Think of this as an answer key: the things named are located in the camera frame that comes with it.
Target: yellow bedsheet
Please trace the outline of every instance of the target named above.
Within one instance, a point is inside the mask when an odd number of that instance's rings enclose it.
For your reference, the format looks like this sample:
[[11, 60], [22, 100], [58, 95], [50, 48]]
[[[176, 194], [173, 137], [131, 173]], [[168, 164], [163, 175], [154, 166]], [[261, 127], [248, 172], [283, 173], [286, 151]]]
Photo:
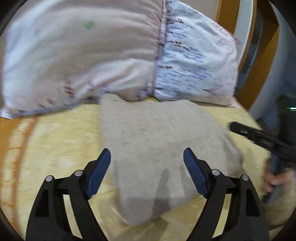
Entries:
[[[258, 128], [244, 109], [210, 104], [202, 106], [225, 127], [230, 121], [238, 121]], [[32, 204], [44, 178], [49, 174], [55, 178], [69, 176], [75, 170], [83, 169], [100, 154], [104, 146], [98, 116], [99, 106], [84, 104], [59, 113], [13, 120], [11, 124], [9, 120], [0, 119], [0, 128], [3, 123], [14, 125], [7, 134], [5, 147], [0, 150], [0, 205], [23, 237]], [[250, 176], [261, 194], [261, 175], [268, 156], [267, 151], [237, 134], [230, 133], [230, 136], [243, 154], [242, 172]], [[98, 194], [89, 201], [95, 217], [110, 241], [186, 240], [205, 203], [205, 199], [197, 197], [160, 218], [131, 227], [125, 224], [117, 211], [116, 196], [116, 187], [112, 183], [111, 174], [107, 172]], [[71, 229], [80, 237], [67, 196], [65, 205]], [[215, 235], [223, 230], [228, 206], [227, 196]]]

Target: wrinkled fabric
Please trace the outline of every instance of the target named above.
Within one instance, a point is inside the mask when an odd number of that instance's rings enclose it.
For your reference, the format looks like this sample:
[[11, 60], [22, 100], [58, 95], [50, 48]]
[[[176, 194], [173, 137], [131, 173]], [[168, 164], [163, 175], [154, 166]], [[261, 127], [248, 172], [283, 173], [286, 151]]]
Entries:
[[129, 101], [152, 92], [161, 0], [45, 0], [7, 34], [1, 116], [95, 102], [110, 92]]
[[166, 8], [154, 96], [159, 100], [231, 104], [238, 76], [233, 36], [180, 1], [170, 0]]
[[240, 151], [225, 128], [196, 103], [129, 103], [108, 94], [101, 110], [119, 211], [131, 225], [154, 219], [198, 195], [183, 161], [187, 147], [226, 176], [242, 166]]

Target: gray towel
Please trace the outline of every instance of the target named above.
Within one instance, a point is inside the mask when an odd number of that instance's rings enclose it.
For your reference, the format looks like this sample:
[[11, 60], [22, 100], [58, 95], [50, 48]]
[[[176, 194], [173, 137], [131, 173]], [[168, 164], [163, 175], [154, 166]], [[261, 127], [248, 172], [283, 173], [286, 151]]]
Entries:
[[198, 195], [183, 162], [185, 148], [225, 175], [241, 167], [240, 152], [226, 130], [195, 103], [129, 103], [110, 94], [103, 97], [101, 107], [119, 211], [131, 225]]

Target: human hand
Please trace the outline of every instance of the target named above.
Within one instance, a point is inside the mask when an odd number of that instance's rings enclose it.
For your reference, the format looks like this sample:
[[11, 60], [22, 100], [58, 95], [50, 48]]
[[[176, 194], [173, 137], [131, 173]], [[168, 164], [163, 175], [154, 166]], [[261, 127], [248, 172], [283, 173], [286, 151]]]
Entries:
[[265, 174], [264, 174], [264, 183], [262, 186], [262, 190], [264, 192], [272, 192], [272, 185], [280, 185], [280, 184], [287, 184], [294, 178], [294, 171], [287, 170], [279, 175], [272, 175], [268, 173], [268, 162], [265, 165]]

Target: pillowcase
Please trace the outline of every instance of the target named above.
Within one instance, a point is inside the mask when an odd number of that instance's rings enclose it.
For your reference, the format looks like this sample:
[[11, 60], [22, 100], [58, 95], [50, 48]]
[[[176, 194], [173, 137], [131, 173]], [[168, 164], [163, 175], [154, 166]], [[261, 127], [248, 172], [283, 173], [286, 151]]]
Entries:
[[231, 104], [238, 76], [233, 36], [180, 1], [170, 0], [166, 8], [166, 38], [157, 61], [154, 96]]
[[7, 32], [1, 116], [152, 93], [161, 0], [45, 0]]

